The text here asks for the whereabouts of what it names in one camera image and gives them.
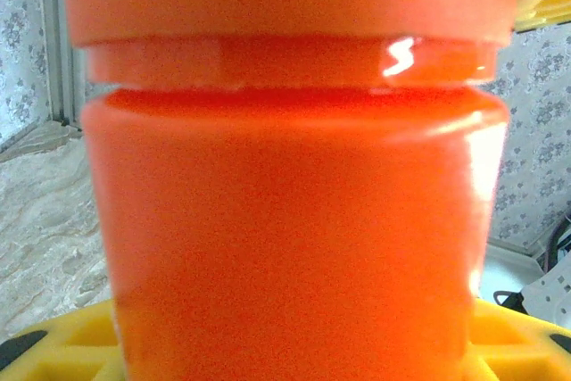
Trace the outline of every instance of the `marble surface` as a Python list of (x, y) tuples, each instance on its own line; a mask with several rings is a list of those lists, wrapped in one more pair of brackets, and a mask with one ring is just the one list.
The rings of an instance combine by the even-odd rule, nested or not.
[(0, 343), (110, 297), (83, 141), (48, 122), (0, 153)]

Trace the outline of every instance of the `floral wallpaper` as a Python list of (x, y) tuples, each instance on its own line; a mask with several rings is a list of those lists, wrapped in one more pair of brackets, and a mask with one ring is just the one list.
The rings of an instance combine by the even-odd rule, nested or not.
[(571, 208), (571, 24), (514, 35), (484, 89), (511, 111), (491, 241), (532, 251)]
[(41, 0), (0, 0), (0, 152), (49, 114)]

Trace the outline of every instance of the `gray floral pattern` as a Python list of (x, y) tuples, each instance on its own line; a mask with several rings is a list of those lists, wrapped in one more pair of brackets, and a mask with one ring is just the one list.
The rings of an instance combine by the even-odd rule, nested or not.
[(511, 113), (491, 242), (532, 253), (571, 206), (571, 25), (514, 35), (483, 88)]
[(0, 152), (49, 114), (41, 0), (0, 0)]

